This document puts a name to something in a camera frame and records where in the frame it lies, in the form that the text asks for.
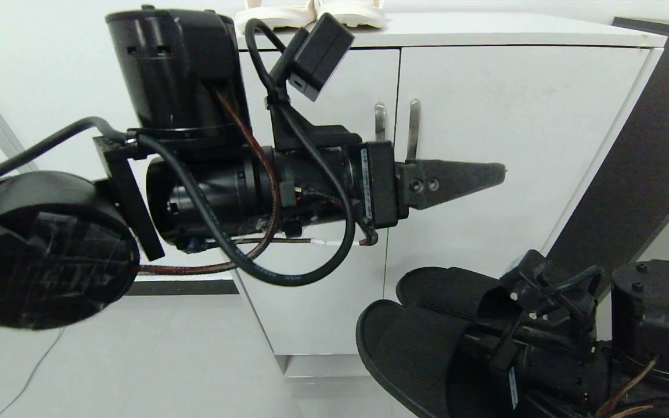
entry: power cord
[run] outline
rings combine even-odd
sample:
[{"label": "power cord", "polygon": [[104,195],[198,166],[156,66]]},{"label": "power cord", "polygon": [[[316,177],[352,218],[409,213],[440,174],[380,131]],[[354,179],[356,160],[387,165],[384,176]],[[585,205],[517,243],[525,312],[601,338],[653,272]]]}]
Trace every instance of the power cord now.
[{"label": "power cord", "polygon": [[22,390],[19,391],[19,394],[17,394],[14,399],[10,401],[10,403],[7,404],[6,407],[4,407],[2,410],[0,410],[0,416],[2,416],[3,413],[5,413],[9,407],[11,407],[14,402],[17,402],[17,399],[19,399],[22,394],[24,394],[25,391],[27,391],[27,387],[30,386],[30,382],[33,380],[33,377],[35,376],[35,372],[38,371],[38,368],[40,367],[40,364],[45,360],[45,358],[48,356],[49,352],[56,346],[56,343],[61,339],[61,336],[63,336],[63,332],[66,330],[66,328],[61,328],[61,330],[58,331],[58,336],[56,336],[56,339],[53,340],[53,344],[51,344],[48,349],[45,350],[45,353],[43,354],[42,357],[40,357],[40,360],[38,360],[37,363],[35,363],[35,367],[33,367],[33,371],[30,372],[29,378],[27,378],[27,381],[24,383],[24,386],[22,387]]},{"label": "power cord", "polygon": [[35,158],[42,156],[43,154],[52,150],[54,146],[60,145],[65,140],[80,132],[88,130],[89,128],[98,129],[102,135],[111,140],[117,141],[119,143],[125,142],[125,133],[116,131],[101,117],[85,117],[83,119],[79,119],[79,121],[73,122],[69,126],[64,127],[58,132],[54,132],[52,135],[41,140],[39,143],[36,143],[34,146],[30,146],[30,148],[27,148],[27,150],[7,159],[7,161],[0,163],[0,177],[7,174],[8,172],[11,172],[12,170],[16,170],[19,167],[22,167]]}]

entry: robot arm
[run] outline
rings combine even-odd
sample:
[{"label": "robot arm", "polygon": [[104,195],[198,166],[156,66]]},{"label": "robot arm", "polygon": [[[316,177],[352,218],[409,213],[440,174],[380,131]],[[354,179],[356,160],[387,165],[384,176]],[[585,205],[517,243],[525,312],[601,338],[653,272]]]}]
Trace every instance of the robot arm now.
[{"label": "robot arm", "polygon": [[[290,105],[287,83],[315,100],[353,42],[324,15],[284,45],[261,21],[247,47],[268,90],[274,147],[251,129],[233,22],[213,11],[144,7],[106,17],[141,126],[116,132],[96,117],[75,122],[0,164],[0,326],[53,328],[100,312],[137,273],[241,268],[279,286],[320,280],[340,265],[361,228],[363,246],[425,209],[499,185],[502,164],[394,161],[390,142],[363,142],[342,126],[314,126]],[[268,71],[255,33],[281,52]],[[89,127],[107,178],[64,172],[1,178]],[[143,203],[128,160],[158,154]],[[342,244],[313,272],[281,275],[255,264],[274,240],[300,240],[307,225],[345,221]],[[276,238],[276,233],[286,238]],[[263,233],[260,239],[245,236]],[[222,249],[227,264],[144,266],[164,256],[160,238],[188,252]],[[257,243],[248,254],[236,244]]]}]

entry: black cable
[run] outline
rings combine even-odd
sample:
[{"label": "black cable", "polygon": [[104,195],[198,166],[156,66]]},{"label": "black cable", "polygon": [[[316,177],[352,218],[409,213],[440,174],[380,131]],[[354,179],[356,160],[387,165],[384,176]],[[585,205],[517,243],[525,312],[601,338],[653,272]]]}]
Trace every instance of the black cable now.
[{"label": "black cable", "polygon": [[596,275],[602,275],[602,274],[603,274],[603,268],[600,267],[600,265],[593,265],[592,267],[586,268],[585,270],[583,270],[583,272],[579,273],[578,275],[575,275],[572,278],[568,278],[567,280],[561,283],[556,283],[551,286],[539,288],[538,294],[542,297],[547,297],[550,296],[551,294],[561,293],[563,291],[573,288],[574,286],[578,286],[578,284],[583,283],[585,280],[589,280],[590,278]]},{"label": "black cable", "polygon": [[47,153],[56,145],[60,145],[63,141],[73,137],[74,135],[88,130],[89,128],[96,128],[107,138],[118,141],[125,141],[125,134],[113,129],[110,124],[100,117],[85,117],[79,119],[79,121],[73,122],[67,127],[59,130],[58,132],[53,133],[53,135],[48,136],[44,140],[41,140],[39,143],[36,143],[34,146],[30,146],[27,150],[22,151],[21,153],[13,156],[12,158],[7,159],[0,163],[0,177],[16,170],[19,167],[29,163],[30,161],[42,156]]},{"label": "black cable", "polygon": [[40,367],[40,363],[42,363],[43,360],[45,360],[45,357],[47,357],[49,352],[51,352],[51,350],[56,346],[56,343],[61,339],[61,336],[63,335],[63,332],[65,330],[66,330],[66,328],[61,328],[61,330],[58,331],[58,336],[56,336],[56,339],[53,340],[53,343],[51,344],[51,346],[48,347],[48,349],[45,350],[45,353],[43,354],[42,357],[40,357],[40,360],[38,360],[38,362],[35,363],[35,367],[33,367],[33,371],[30,372],[30,376],[29,376],[29,378],[27,378],[27,381],[24,383],[24,386],[22,387],[22,390],[19,391],[19,394],[17,394],[17,396],[14,397],[14,399],[12,399],[10,401],[10,403],[7,404],[6,407],[4,407],[2,410],[0,410],[0,416],[2,416],[2,414],[5,413],[9,409],[9,407],[11,407],[14,404],[14,402],[17,402],[17,399],[19,399],[25,391],[27,391],[27,387],[30,386],[30,382],[33,380],[33,377],[35,376],[35,372],[38,371],[38,368]]},{"label": "black cable", "polygon": [[257,48],[255,34],[258,29],[270,39],[270,42],[273,42],[273,45],[280,52],[286,50],[286,45],[283,44],[277,35],[274,34],[273,30],[262,20],[249,19],[249,21],[247,21],[247,26],[244,27],[244,40],[247,42],[249,56],[252,58],[252,64],[254,65],[255,71],[257,71],[257,76],[260,77],[260,81],[265,85],[268,92],[271,92],[274,90],[275,86],[272,77],[270,77],[270,73],[265,69],[265,64],[262,63],[262,56],[260,56],[260,50]]},{"label": "black cable", "polygon": [[304,143],[306,150],[311,153],[311,158],[322,166],[327,177],[333,181],[337,193],[343,198],[346,213],[345,239],[342,241],[342,244],[340,244],[340,248],[337,249],[334,256],[324,265],[313,270],[313,272],[304,273],[303,275],[281,275],[280,273],[271,272],[266,268],[261,267],[261,265],[255,264],[253,260],[247,257],[247,255],[234,244],[230,236],[223,230],[221,222],[218,220],[218,217],[215,216],[208,199],[204,195],[200,186],[197,185],[193,175],[185,167],[184,162],[160,142],[147,136],[138,136],[139,145],[146,146],[149,150],[162,156],[164,161],[175,172],[179,182],[185,187],[190,200],[193,202],[194,206],[197,207],[197,211],[200,213],[203,221],[209,228],[218,245],[226,253],[226,256],[228,256],[237,267],[244,270],[244,272],[249,273],[252,277],[277,286],[304,286],[321,280],[342,264],[345,257],[347,257],[348,252],[350,252],[350,247],[355,239],[355,216],[353,214],[353,206],[347,198],[345,188],[338,182],[334,172],[332,172],[332,169],[329,168],[326,162],[324,162],[323,157],[316,147],[308,141],[305,135],[303,135],[303,131],[300,127],[298,127],[297,124],[294,124],[292,130],[294,130],[297,135],[300,135],[300,140]]}]

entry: black plastic housing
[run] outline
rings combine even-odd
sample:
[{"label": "black plastic housing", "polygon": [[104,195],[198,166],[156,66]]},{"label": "black plastic housing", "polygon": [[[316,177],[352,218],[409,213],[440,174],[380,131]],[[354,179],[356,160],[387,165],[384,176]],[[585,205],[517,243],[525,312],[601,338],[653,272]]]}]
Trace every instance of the black plastic housing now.
[{"label": "black plastic housing", "polygon": [[239,145],[244,138],[213,95],[249,125],[233,21],[212,10],[141,10],[106,16],[133,107],[147,135]]},{"label": "black plastic housing", "polygon": [[612,297],[615,349],[640,365],[659,355],[652,376],[669,380],[669,261],[617,268]]},{"label": "black plastic housing", "polygon": [[128,226],[90,181],[50,171],[0,181],[0,326],[88,318],[125,294],[138,262]]},{"label": "black plastic housing", "polygon": [[331,14],[324,13],[290,64],[290,84],[312,102],[319,97],[355,36]]}]

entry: dark wall panel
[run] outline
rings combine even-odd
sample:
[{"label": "dark wall panel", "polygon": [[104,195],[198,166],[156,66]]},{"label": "dark wall panel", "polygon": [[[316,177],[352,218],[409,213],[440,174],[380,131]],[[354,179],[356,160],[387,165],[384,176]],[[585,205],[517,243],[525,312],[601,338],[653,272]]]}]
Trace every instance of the dark wall panel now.
[{"label": "dark wall panel", "polygon": [[626,264],[669,214],[669,24],[616,18],[614,26],[668,36],[634,111],[554,247],[571,271]]}]

